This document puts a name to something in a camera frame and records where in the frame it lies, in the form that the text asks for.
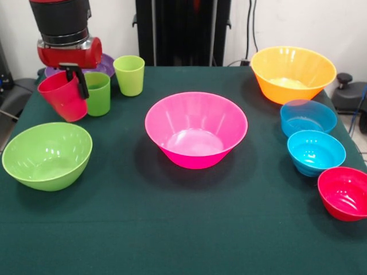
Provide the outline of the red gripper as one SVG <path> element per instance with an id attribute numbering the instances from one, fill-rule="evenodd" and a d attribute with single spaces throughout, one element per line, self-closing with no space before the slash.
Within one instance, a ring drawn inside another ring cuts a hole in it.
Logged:
<path id="1" fill-rule="evenodd" d="M 37 41 L 37 52 L 41 62 L 49 67 L 78 66 L 81 69 L 94 69 L 101 63 L 102 45 L 97 37 L 90 37 L 81 44 L 66 47 L 53 47 L 43 40 Z M 73 69 L 65 70 L 68 81 L 74 78 Z M 79 81 L 80 97 L 89 98 L 87 83 L 84 73 L 76 70 L 75 75 Z"/>

